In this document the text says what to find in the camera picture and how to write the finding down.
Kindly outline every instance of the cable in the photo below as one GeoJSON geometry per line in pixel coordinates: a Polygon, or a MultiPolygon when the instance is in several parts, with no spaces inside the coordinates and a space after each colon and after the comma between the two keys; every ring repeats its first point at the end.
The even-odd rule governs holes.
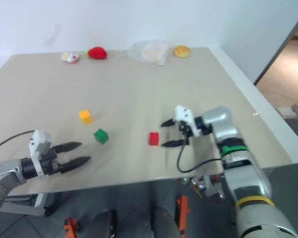
{"type": "Polygon", "coordinates": [[[28,134],[28,133],[33,133],[33,132],[34,132],[34,130],[29,130],[29,131],[25,131],[25,132],[19,133],[17,135],[14,135],[14,136],[8,138],[7,140],[4,140],[3,142],[1,142],[0,143],[0,146],[2,146],[3,144],[5,144],[6,142],[12,140],[13,138],[16,138],[18,136],[25,135],[25,134],[28,134]]]}
{"type": "Polygon", "coordinates": [[[197,164],[196,166],[194,166],[193,168],[191,168],[189,170],[180,169],[180,158],[181,158],[183,149],[184,149],[185,145],[187,144],[187,140],[188,140],[188,130],[187,130],[186,127],[184,129],[185,129],[184,140],[183,140],[183,144],[182,144],[182,147],[181,147],[180,153],[178,155],[178,159],[177,159],[177,169],[178,169],[178,171],[180,171],[181,173],[189,173],[189,172],[192,172],[192,171],[196,170],[197,168],[201,167],[202,165],[205,165],[209,162],[221,160],[221,159],[210,159],[210,160],[206,160],[206,161],[203,161],[203,162],[197,164]]]}

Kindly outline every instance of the beige table surface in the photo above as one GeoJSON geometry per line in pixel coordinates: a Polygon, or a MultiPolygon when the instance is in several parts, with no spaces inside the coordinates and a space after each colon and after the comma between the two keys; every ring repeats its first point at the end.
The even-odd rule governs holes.
{"type": "MultiPolygon", "coordinates": [[[[104,61],[83,57],[78,64],[60,62],[60,54],[13,56],[0,70],[0,142],[31,129],[49,132],[53,144],[80,141],[60,162],[90,155],[88,164],[64,175],[34,178],[13,194],[53,192],[182,176],[176,169],[180,148],[148,146],[151,131],[160,142],[180,138],[174,128],[159,128],[176,105],[197,116],[223,105],[262,167],[290,164],[291,159],[256,114],[208,48],[193,49],[187,59],[173,58],[165,66],[132,61],[124,52],[110,52],[104,61]],[[94,122],[83,125],[79,111],[89,109],[94,122]],[[93,134],[109,134],[101,145],[93,134]]],[[[29,156],[30,135],[0,147],[0,161],[29,156]]],[[[181,158],[189,168],[218,157],[210,136],[191,141],[181,158]]],[[[210,163],[191,174],[217,174],[210,163]]]]}

